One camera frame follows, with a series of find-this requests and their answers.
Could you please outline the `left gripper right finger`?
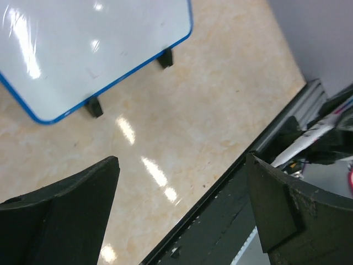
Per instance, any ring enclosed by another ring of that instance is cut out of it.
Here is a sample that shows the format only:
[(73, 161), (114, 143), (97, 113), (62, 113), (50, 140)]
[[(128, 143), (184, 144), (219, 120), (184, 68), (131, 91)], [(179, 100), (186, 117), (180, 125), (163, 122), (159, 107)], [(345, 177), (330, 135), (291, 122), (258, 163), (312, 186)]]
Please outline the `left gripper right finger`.
[(271, 264), (352, 264), (352, 199), (287, 175), (252, 153), (245, 166)]

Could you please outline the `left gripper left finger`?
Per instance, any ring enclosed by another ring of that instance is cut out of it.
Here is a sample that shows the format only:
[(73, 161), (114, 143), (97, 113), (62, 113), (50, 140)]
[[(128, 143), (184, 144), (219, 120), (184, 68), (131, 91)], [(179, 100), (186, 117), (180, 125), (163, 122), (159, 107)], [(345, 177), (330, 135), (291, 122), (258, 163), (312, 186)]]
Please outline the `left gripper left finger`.
[(119, 179), (109, 156), (1, 203), (1, 264), (97, 264)]

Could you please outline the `white marker pink cap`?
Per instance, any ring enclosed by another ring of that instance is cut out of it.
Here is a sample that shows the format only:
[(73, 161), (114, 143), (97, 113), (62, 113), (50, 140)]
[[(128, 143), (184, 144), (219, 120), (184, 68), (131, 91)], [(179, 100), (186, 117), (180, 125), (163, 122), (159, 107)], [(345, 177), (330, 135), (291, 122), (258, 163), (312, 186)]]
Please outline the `white marker pink cap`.
[(349, 171), (349, 173), (347, 174), (347, 178), (348, 178), (349, 187), (351, 191), (353, 191), (353, 169)]

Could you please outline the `blue framed whiteboard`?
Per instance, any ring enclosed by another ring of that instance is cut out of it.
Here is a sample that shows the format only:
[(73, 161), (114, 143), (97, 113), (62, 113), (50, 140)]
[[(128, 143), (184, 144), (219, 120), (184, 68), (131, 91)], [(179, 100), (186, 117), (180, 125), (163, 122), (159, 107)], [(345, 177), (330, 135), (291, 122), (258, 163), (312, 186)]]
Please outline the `blue framed whiteboard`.
[(53, 124), (186, 40), (190, 1), (2, 1), (1, 84)]

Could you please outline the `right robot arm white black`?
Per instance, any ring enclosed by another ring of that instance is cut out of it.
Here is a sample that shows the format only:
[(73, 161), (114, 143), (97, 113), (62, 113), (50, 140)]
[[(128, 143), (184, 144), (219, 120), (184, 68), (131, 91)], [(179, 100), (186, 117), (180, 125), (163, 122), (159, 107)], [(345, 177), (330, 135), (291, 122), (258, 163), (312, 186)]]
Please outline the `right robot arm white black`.
[(321, 165), (352, 160), (352, 85), (326, 101), (307, 130), (271, 165), (284, 167), (299, 160)]

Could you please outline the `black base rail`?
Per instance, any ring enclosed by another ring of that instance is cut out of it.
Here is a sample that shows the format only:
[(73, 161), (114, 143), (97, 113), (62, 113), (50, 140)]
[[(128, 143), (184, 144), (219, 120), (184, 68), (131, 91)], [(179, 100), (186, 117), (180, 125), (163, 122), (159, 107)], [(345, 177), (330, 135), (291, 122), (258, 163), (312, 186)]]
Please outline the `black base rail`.
[(230, 264), (255, 226), (246, 155), (275, 157), (278, 134), (298, 131), (294, 116), (273, 121), (141, 263)]

